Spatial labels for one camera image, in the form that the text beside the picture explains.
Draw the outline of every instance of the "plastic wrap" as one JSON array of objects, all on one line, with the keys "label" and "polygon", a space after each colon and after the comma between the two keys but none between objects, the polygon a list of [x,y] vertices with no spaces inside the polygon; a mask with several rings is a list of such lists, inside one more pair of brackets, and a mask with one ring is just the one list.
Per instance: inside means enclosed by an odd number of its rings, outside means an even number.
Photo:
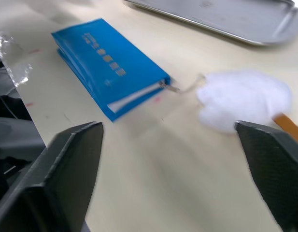
[{"label": "plastic wrap", "polygon": [[3,32],[0,32],[0,59],[14,86],[18,87],[29,80],[32,66],[27,63],[27,54],[13,37]]}]

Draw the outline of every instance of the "red mark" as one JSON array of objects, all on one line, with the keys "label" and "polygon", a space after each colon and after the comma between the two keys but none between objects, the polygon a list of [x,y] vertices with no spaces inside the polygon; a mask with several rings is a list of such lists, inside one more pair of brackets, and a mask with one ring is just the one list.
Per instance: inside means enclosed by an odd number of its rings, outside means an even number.
[{"label": "red mark", "polygon": [[32,50],[32,51],[29,51],[28,53],[33,54],[33,53],[36,53],[36,52],[39,52],[39,51],[40,51],[40,49],[35,49],[35,50]]},{"label": "red mark", "polygon": [[157,97],[154,99],[154,103],[159,103],[160,102],[160,97]]},{"label": "red mark", "polygon": [[29,107],[29,106],[32,106],[34,103],[33,102],[30,102],[28,104],[25,104],[26,107]]}]

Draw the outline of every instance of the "white cotton ball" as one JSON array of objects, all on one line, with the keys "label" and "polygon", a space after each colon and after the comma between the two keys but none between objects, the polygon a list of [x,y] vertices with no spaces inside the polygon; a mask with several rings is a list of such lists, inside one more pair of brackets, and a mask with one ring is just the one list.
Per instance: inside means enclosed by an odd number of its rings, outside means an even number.
[{"label": "white cotton ball", "polygon": [[202,123],[222,132],[235,132],[238,120],[263,125],[291,107],[288,86],[256,71],[220,72],[208,75],[207,84],[197,90],[204,109]]}]

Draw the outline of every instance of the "stainless steel tray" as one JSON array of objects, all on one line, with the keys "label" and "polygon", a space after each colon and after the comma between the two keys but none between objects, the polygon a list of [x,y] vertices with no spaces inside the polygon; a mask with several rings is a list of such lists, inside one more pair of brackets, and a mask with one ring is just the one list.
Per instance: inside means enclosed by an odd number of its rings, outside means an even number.
[{"label": "stainless steel tray", "polygon": [[298,8],[280,0],[126,0],[253,45],[298,34]]}]

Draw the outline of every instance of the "white table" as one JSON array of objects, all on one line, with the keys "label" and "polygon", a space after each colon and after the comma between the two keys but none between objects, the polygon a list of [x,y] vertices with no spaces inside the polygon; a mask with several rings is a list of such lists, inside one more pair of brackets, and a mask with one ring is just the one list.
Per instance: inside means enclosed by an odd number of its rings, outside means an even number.
[{"label": "white table", "polygon": [[88,211],[92,232],[278,232],[254,186],[235,135],[197,120],[194,93],[164,91],[110,122],[56,53],[51,32],[103,17],[177,80],[197,73],[253,68],[287,82],[289,116],[298,124],[298,37],[259,49],[132,9],[121,0],[0,0],[0,30],[31,53],[18,91],[46,144],[68,127],[105,127],[97,186]]}]

